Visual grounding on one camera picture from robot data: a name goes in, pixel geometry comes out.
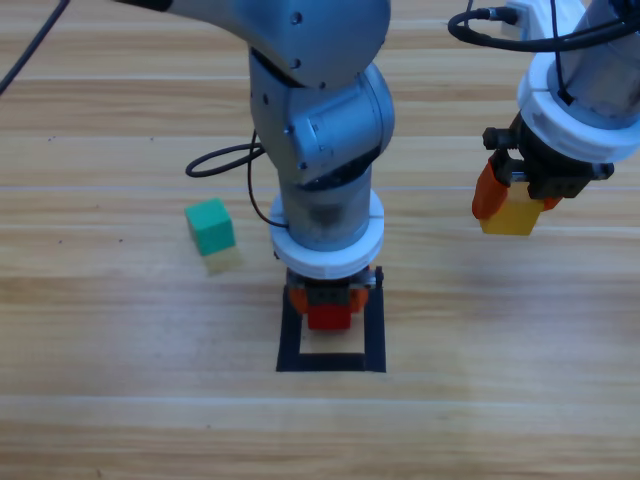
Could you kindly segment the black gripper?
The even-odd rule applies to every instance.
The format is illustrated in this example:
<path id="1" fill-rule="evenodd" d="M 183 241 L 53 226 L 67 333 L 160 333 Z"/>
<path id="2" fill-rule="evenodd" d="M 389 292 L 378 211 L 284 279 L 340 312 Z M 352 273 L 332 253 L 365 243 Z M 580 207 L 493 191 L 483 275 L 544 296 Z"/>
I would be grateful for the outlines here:
<path id="1" fill-rule="evenodd" d="M 312 279 L 291 269 L 286 271 L 287 296 L 301 316 L 308 314 L 308 307 L 320 305 L 349 306 L 352 313 L 359 313 L 367 304 L 369 292 L 380 288 L 383 281 L 381 266 L 367 266 L 354 275 L 334 280 Z"/>
<path id="2" fill-rule="evenodd" d="M 563 198 L 575 198 L 592 181 L 609 179 L 613 163 L 589 163 L 561 154 L 535 134 L 518 114 L 505 129 L 487 127 L 483 145 L 493 151 L 478 177 L 472 213 L 478 220 L 513 220 L 517 204 L 511 184 L 528 184 L 529 197 L 554 209 Z"/>

